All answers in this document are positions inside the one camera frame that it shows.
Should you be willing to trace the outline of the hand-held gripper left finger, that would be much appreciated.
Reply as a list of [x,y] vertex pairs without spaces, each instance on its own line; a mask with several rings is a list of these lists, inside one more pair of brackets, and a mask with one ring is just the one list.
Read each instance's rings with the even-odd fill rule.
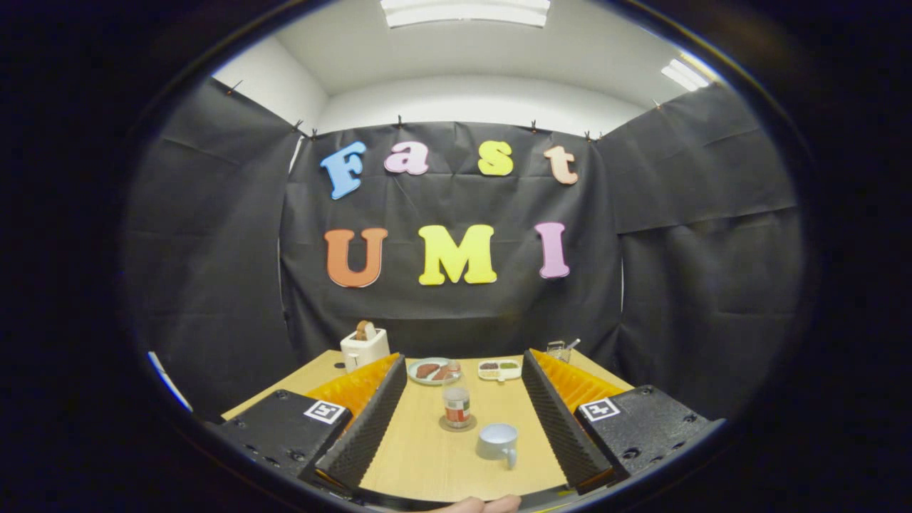
[[394,353],[305,394],[274,390],[214,433],[285,480],[354,494],[407,380],[406,360]]

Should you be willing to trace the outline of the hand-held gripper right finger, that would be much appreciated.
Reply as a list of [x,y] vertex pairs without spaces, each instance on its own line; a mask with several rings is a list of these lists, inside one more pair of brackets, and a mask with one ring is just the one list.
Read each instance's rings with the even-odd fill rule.
[[671,463],[725,423],[651,384],[620,390],[533,348],[522,382],[568,487],[581,494]]

